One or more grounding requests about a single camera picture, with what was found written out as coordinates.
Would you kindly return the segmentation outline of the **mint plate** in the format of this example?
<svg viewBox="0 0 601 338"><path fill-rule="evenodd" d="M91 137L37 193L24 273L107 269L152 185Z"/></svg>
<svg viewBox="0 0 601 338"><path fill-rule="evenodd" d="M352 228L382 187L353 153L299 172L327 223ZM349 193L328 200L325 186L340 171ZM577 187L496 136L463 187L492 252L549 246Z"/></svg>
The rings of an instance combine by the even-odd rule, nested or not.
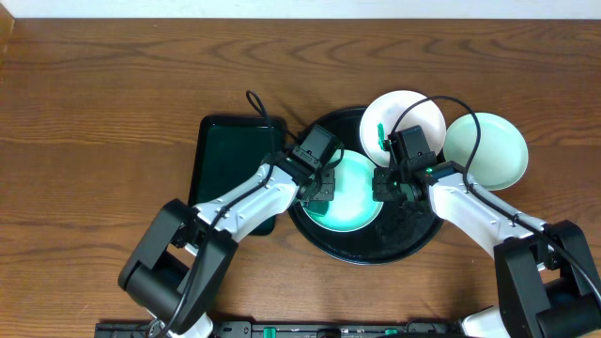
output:
<svg viewBox="0 0 601 338"><path fill-rule="evenodd" d="M334 168L334 199L324 217L311 221L333 232L353 232L371 223L383 207L373 200L372 178L376 166L363 154L346 150L342 161Z"/></svg>
<svg viewBox="0 0 601 338"><path fill-rule="evenodd" d="M529 150L511 122L491 113L476 113L481 139L469 174L490 191L516 184L525 174ZM476 127L471 115L459 117L447 130L443 156L465 166L475 145Z"/></svg>

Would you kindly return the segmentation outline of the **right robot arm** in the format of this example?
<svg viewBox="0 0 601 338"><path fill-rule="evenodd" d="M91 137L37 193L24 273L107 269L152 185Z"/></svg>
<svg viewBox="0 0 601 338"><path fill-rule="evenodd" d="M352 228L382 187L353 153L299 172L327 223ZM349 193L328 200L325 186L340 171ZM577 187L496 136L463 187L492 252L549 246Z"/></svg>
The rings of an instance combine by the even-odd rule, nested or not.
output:
<svg viewBox="0 0 601 338"><path fill-rule="evenodd" d="M452 161L376 168L378 201L423 202L492 256L498 305L460 321L469 337L579 337L600 328L600 278L581 229L549 224L483 188Z"/></svg>

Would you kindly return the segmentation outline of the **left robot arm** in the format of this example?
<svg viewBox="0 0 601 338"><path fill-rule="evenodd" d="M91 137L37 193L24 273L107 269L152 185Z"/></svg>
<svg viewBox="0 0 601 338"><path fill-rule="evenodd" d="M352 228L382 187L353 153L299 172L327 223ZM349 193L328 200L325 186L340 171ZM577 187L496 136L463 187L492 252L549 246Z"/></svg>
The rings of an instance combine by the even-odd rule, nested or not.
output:
<svg viewBox="0 0 601 338"><path fill-rule="evenodd" d="M332 193L327 181L341 150L321 157L295 148L278 151L233 190L192 207L178 199L158 212L117 283L160 325L160 337L208 337L207 312L239 243L294 203Z"/></svg>

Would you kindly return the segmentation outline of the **green sponge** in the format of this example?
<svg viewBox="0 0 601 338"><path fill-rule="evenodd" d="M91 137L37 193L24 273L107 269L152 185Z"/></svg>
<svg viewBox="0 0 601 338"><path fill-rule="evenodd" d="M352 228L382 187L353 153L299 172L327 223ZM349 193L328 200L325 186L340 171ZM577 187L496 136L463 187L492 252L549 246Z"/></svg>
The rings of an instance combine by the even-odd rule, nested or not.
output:
<svg viewBox="0 0 601 338"><path fill-rule="evenodd" d="M327 215L329 208L329 201L311 200L305 205L304 210L311 217L324 217Z"/></svg>

